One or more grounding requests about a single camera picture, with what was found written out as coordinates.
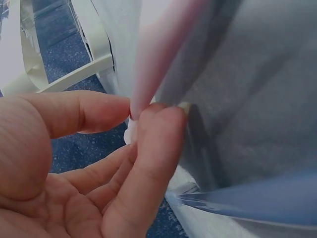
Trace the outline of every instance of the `gray fabric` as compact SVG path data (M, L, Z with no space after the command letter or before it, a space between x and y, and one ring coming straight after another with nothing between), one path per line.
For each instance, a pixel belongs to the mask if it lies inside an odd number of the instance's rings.
M182 165L203 189L317 163L317 1L211 1L158 93L192 110Z

